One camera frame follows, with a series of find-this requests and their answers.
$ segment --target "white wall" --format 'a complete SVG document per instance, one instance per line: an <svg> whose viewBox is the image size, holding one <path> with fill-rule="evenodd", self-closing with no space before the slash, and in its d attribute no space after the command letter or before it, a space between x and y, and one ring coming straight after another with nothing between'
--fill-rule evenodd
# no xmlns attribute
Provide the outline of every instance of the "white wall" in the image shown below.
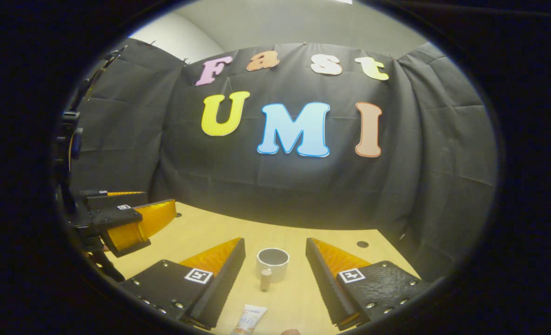
<svg viewBox="0 0 551 335"><path fill-rule="evenodd" d="M167 13L137 30L131 38L146 43L156 41L154 47L159 47L181 60L187 59L187 63L224 52L207 34L174 12Z"/></svg>

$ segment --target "letter m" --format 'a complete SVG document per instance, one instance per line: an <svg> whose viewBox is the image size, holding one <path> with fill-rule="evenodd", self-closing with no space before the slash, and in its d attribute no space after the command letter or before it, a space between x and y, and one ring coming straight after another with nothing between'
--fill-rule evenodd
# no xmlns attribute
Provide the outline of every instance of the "letter m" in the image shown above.
<svg viewBox="0 0 551 335"><path fill-rule="evenodd" d="M263 143L257 151L262 154L275 154L280 150L276 144L276 134L285 153L290 153L302 134L302 143L296 149L299 155L326 157L329 148L325 145L325 116L329 105L323 102L310 102L292 121L292 117L283 104L269 104L263 107L265 114L265 132Z"/></svg>

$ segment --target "wooden table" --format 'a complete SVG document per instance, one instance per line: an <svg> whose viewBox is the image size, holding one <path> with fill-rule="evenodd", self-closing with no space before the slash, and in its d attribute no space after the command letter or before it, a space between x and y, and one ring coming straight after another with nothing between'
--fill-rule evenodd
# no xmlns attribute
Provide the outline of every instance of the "wooden table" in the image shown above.
<svg viewBox="0 0 551 335"><path fill-rule="evenodd" d="M228 300L211 332L229 335L238 322L244 304L267 307L256 327L255 335L280 335L296 328L302 335L330 335L340 331L331 324L311 267L305 256L308 237L328 242L365 261L391 261L412 275L418 276L410 264L377 231L325 230L293 228L247 221L177 203L182 217L174 219L151 237L152 245L116 259L107 253L125 278L130 278L161 259L183 261L208 248L243 237L246 259L229 293ZM358 241L369 246L360 248ZM255 276L256 255L263 248L281 248L290 255L286 277L271 284L269 291L259 289Z"/></svg>

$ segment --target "tube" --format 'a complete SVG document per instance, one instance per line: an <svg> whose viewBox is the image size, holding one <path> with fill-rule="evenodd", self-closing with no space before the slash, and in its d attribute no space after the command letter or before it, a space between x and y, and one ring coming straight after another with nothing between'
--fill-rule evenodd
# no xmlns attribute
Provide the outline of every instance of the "tube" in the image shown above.
<svg viewBox="0 0 551 335"><path fill-rule="evenodd" d="M265 312L267 312L267 307L244 305L239 323L230 335L251 335Z"/></svg>

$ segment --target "small cylinder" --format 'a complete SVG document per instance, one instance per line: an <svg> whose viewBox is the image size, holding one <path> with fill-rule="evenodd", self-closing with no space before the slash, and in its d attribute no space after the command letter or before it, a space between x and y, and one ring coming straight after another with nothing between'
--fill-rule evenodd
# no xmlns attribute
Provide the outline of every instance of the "small cylinder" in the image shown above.
<svg viewBox="0 0 551 335"><path fill-rule="evenodd" d="M261 271L261 290L269 290L269 284L271 283L271 270L265 269Z"/></svg>

